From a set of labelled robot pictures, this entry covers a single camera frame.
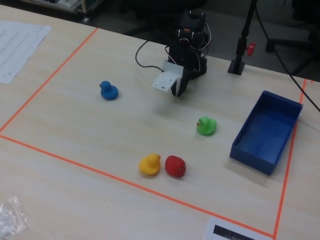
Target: wooden table surface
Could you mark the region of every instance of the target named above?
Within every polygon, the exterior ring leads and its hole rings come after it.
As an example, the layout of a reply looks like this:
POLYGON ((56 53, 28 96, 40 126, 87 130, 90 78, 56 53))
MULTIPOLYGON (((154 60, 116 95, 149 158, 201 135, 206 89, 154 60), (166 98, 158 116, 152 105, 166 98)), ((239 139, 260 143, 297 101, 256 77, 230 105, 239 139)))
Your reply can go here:
MULTIPOLYGON (((237 76, 227 73, 229 61, 208 57, 207 73, 175 98, 152 88, 159 70, 136 64, 141 39, 0 11, 6 20, 52 26, 12 83, 0 86, 0 201, 17 195, 30 223, 12 239, 200 240, 211 215, 280 240, 317 239, 320 115, 287 75, 246 65, 237 76), (102 99, 104 80, 119 89, 116 100, 102 99), (229 158, 264 90, 304 104, 294 146, 272 176, 229 158), (213 136, 197 134, 201 116, 217 120, 213 136), (138 171, 150 153, 161 155, 155 177, 138 171), (186 161, 182 179, 167 175, 169 155, 186 161)), ((152 42, 138 55, 156 66, 165 58, 152 42)), ((296 79, 320 105, 320 84, 296 79)))

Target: blue bin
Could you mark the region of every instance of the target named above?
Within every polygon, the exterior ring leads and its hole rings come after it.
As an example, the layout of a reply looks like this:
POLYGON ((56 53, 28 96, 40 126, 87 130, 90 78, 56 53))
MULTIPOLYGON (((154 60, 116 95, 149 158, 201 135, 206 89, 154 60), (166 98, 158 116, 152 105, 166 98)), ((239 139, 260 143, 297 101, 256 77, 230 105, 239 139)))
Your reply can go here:
POLYGON ((300 103, 263 91, 236 136, 230 157, 271 175, 302 108, 300 103))

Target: black stand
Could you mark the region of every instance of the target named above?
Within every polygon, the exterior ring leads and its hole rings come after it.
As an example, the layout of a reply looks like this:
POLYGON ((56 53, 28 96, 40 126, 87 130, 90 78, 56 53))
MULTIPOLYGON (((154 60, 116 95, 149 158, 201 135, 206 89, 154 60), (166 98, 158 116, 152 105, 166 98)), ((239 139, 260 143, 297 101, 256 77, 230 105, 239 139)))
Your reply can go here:
POLYGON ((246 16, 244 28, 241 32, 241 37, 238 40, 238 45, 236 47, 236 57, 231 61, 228 69, 228 73, 241 75, 245 67, 245 62, 242 61, 242 56, 245 54, 247 49, 247 37, 249 35, 249 27, 256 9, 258 0, 251 0, 248 15, 246 16))

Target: rubber duck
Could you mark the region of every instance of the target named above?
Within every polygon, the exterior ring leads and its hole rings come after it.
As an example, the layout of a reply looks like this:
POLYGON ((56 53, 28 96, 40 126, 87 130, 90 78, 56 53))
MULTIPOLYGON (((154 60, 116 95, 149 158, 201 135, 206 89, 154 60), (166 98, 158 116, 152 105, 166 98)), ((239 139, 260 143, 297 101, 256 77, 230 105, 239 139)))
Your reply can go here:
POLYGON ((208 118, 203 116, 199 118, 199 121, 196 123, 196 129, 202 135, 211 135, 216 131, 217 122, 213 118, 208 118))
POLYGON ((152 153, 145 156, 139 163, 139 170, 146 175, 157 174, 160 170, 160 156, 158 154, 152 153))
POLYGON ((101 96, 107 100, 114 100, 118 97, 118 89, 112 86, 110 82, 103 81, 100 83, 101 96))
POLYGON ((165 170, 172 177, 181 178, 186 172, 186 163, 177 156, 168 156, 165 160, 165 170))

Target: chair wheel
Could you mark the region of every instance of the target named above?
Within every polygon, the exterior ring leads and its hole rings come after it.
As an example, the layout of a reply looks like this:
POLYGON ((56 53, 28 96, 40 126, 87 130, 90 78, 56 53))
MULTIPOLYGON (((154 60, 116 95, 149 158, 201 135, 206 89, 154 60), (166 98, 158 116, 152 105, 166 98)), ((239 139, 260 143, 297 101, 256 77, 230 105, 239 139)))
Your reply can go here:
POLYGON ((90 17, 84 16, 83 19, 81 20, 80 24, 91 26, 92 22, 91 22, 90 17))
POLYGON ((265 51, 267 53, 273 53, 275 51, 276 45, 273 42, 268 41, 265 46, 265 51))

